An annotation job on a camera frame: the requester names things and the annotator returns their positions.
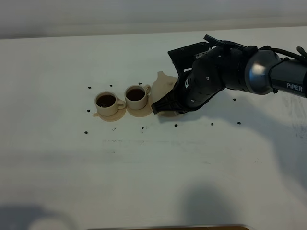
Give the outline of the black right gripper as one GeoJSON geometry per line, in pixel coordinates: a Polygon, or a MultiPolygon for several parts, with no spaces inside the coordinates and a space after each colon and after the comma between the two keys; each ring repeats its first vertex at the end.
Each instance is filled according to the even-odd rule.
{"type": "Polygon", "coordinates": [[[250,57],[247,47],[215,47],[193,62],[183,82],[151,105],[153,113],[196,111],[225,88],[249,92],[244,73],[250,57]]]}

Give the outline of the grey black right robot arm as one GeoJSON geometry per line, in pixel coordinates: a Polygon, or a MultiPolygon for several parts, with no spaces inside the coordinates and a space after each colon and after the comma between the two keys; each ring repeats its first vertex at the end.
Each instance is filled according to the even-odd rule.
{"type": "Polygon", "coordinates": [[[285,50],[247,46],[243,50],[216,47],[196,59],[173,89],[152,104],[155,114],[196,111],[223,89],[257,95],[284,91],[307,96],[307,59],[285,50]]]}

